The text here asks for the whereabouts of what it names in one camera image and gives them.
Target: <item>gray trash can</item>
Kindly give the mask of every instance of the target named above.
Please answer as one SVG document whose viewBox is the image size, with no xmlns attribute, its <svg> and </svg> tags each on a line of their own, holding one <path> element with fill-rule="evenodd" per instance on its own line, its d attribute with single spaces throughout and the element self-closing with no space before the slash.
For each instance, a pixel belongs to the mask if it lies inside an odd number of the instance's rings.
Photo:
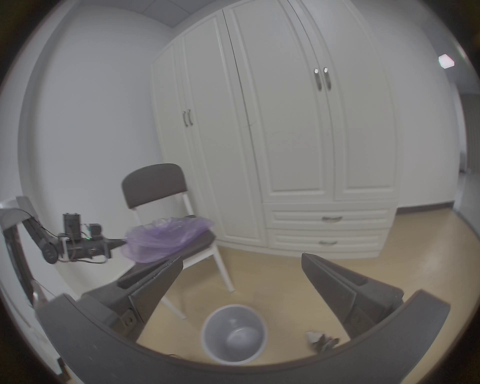
<svg viewBox="0 0 480 384">
<path fill-rule="evenodd" d="M 241 365 L 261 355 L 267 343 L 265 321 L 245 305 L 227 305 L 213 312 L 202 328 L 202 347 L 216 362 Z"/>
</svg>

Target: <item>chair leg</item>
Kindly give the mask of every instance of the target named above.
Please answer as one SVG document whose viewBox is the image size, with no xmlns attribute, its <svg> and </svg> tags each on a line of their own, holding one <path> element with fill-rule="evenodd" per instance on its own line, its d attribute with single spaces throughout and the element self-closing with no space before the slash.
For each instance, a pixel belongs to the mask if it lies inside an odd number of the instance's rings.
<svg viewBox="0 0 480 384">
<path fill-rule="evenodd" d="M 173 305 L 172 302 L 169 299 L 167 299 L 165 296 L 162 297 L 161 301 L 168 307 L 168 309 L 170 309 L 174 314 L 176 314 L 182 320 L 185 320 L 187 318 L 187 316 L 185 316 L 182 312 L 180 312 L 180 310 L 175 305 Z"/>
<path fill-rule="evenodd" d="M 230 280 L 230 276 L 228 275 L 227 269 L 225 268 L 225 264 L 223 264 L 222 256 L 218 250 L 216 244 L 212 246 L 213 257 L 215 258 L 216 265 L 220 270 L 220 274 L 222 275 L 223 281 L 227 286 L 229 292 L 233 292 L 235 288 L 233 287 L 232 281 Z"/>
</svg>

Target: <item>wardrobe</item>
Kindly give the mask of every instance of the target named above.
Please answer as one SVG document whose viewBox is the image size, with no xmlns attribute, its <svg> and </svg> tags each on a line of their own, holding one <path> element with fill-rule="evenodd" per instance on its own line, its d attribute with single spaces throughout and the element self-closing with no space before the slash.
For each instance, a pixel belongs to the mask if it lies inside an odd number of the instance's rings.
<svg viewBox="0 0 480 384">
<path fill-rule="evenodd" d="M 165 162 L 220 245 L 377 256 L 393 223 L 399 132 L 369 27 L 349 0 L 244 0 L 152 65 Z"/>
</svg>

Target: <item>ceiling light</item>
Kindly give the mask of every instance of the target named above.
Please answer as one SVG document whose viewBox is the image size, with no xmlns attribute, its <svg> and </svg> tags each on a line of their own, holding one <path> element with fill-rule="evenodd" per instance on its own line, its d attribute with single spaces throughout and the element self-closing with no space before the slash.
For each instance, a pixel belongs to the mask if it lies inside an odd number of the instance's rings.
<svg viewBox="0 0 480 384">
<path fill-rule="evenodd" d="M 450 67 L 453 67 L 455 65 L 455 62 L 448 56 L 448 55 L 442 55 L 438 58 L 438 62 L 442 66 L 442 68 L 447 69 Z"/>
</svg>

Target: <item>chair seat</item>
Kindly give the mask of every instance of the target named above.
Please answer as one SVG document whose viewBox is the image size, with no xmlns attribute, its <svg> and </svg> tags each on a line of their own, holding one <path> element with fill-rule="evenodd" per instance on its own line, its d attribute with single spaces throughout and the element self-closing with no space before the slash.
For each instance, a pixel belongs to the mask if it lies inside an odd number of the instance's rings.
<svg viewBox="0 0 480 384">
<path fill-rule="evenodd" d="M 188 259 L 190 256 L 195 256 L 198 252 L 206 250 L 212 243 L 215 241 L 215 235 L 212 231 L 206 230 L 205 232 L 198 235 L 192 242 L 188 243 L 184 248 L 181 250 L 171 254 L 168 258 L 177 258 L 181 257 L 182 260 Z M 151 263 L 136 263 L 127 273 L 125 273 L 122 277 L 126 277 L 132 273 L 136 273 L 141 271 L 144 268 L 151 267 L 155 264 L 162 264 L 165 259 L 161 259 L 158 261 L 154 261 Z"/>
</svg>

